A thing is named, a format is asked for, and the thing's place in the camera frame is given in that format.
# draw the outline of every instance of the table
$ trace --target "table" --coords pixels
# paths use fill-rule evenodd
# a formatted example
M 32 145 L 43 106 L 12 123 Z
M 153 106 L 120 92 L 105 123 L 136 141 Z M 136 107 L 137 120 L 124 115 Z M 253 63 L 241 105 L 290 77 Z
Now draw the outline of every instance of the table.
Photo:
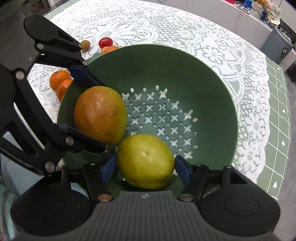
M 91 42 L 92 48 L 83 53 L 85 59 L 99 50 L 98 40 L 111 37 L 120 47 L 162 44 L 204 61 L 225 83 L 236 106 L 239 142 L 232 165 L 277 200 L 291 137 L 289 99 L 282 68 L 257 48 L 202 17 L 144 1 L 71 0 L 46 18 L 78 41 Z M 53 121 L 59 102 L 49 87 L 49 77 L 57 69 L 36 64 L 28 76 Z M 21 182 L 23 177 L 13 173 L 16 164 L 1 157 L 1 165 L 14 184 Z M 0 196 L 2 208 L 4 204 L 9 210 L 14 195 L 1 186 Z M 13 237 L 9 212 L 5 217 L 3 230 Z

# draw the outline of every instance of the orange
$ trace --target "orange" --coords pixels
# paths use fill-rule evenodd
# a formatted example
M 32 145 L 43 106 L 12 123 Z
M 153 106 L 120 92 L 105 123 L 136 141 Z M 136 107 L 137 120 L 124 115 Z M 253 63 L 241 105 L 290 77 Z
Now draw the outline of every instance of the orange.
M 84 91 L 74 108 L 77 130 L 107 146 L 116 145 L 127 123 L 126 105 L 113 89 L 94 86 Z
M 68 79 L 70 75 L 66 70 L 58 70 L 50 76 L 49 85 L 53 91 L 57 91 L 59 84 Z
M 119 49 L 119 47 L 118 46 L 111 46 L 111 47 L 106 46 L 101 49 L 101 54 L 108 53 L 108 52 L 113 51 L 115 49 Z
M 62 101 L 66 93 L 66 90 L 68 89 L 71 82 L 72 82 L 72 79 L 69 79 L 69 80 L 64 80 L 62 83 L 59 84 L 57 88 L 57 98 L 60 102 Z

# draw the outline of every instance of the gray trash bin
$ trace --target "gray trash bin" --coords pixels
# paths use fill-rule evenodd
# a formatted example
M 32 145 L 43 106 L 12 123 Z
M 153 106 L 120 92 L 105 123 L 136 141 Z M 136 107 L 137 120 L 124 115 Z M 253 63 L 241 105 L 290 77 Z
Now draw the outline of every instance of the gray trash bin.
M 273 28 L 260 51 L 275 63 L 279 64 L 293 48 L 290 39 L 278 28 Z

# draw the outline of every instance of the red tomato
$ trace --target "red tomato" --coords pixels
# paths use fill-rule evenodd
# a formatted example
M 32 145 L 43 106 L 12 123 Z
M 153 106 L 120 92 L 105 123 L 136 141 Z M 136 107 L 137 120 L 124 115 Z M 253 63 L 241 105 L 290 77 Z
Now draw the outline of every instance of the red tomato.
M 111 38 L 102 38 L 99 41 L 99 47 L 102 49 L 104 47 L 111 47 L 113 45 L 113 40 Z

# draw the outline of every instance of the pomelo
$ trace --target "pomelo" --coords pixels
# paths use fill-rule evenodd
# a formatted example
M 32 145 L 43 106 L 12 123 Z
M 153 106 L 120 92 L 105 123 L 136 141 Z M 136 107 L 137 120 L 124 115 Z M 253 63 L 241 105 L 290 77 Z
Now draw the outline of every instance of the pomelo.
M 162 140 L 149 134 L 137 134 L 119 144 L 117 166 L 129 184 L 157 189 L 163 187 L 172 176 L 175 160 Z

